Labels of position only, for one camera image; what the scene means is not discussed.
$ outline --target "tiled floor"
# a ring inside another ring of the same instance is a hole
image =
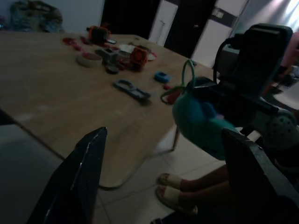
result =
[[[224,164],[179,138],[174,152],[171,130],[157,149],[119,189],[99,189],[94,224],[149,224],[173,211],[155,197],[157,177],[164,172],[196,179]],[[44,186],[61,163],[17,126],[0,126],[0,223],[26,223]]]

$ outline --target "person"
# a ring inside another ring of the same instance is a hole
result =
[[[184,213],[196,215],[201,206],[234,205],[227,166],[197,180],[185,180],[172,174],[161,174],[156,189],[158,199],[166,206]]]

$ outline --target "slipper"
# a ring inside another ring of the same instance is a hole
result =
[[[174,189],[172,187],[167,186],[163,196],[158,192],[158,188],[157,188],[156,196],[161,203],[163,203],[165,206],[173,210],[181,211],[188,215],[193,215],[193,216],[197,215],[198,208],[196,205],[191,210],[185,209],[179,205],[178,203],[179,192],[180,191],[178,189]]]
[[[160,184],[162,184],[164,186],[170,186],[170,187],[180,190],[180,185],[181,185],[182,179],[173,174],[168,174],[168,177],[165,178],[164,174],[161,174],[158,177],[158,181],[160,182]]]

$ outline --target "teal plush toy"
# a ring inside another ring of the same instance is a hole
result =
[[[184,87],[184,74],[186,65],[189,64],[192,69],[191,87]],[[195,86],[194,67],[190,60],[184,64],[182,84],[175,89],[182,89],[181,96],[175,101],[172,109],[174,121],[182,133],[190,142],[209,153],[219,160],[224,160],[224,148],[221,139],[223,129],[236,131],[235,127],[224,119],[219,118],[214,107],[208,102],[200,102],[191,91]]]

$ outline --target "feet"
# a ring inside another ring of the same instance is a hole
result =
[[[167,180],[169,174],[162,174],[162,178]],[[197,191],[199,187],[194,186],[193,181],[188,181],[188,180],[181,180],[181,183],[179,185],[179,190],[183,192],[194,192]]]
[[[165,190],[166,190],[166,186],[163,186],[163,185],[159,185],[157,188],[157,192],[161,196],[164,195]],[[192,202],[190,194],[191,193],[186,193],[186,192],[180,191],[179,196],[178,196],[179,205],[187,210],[191,210],[195,206],[195,203]]]

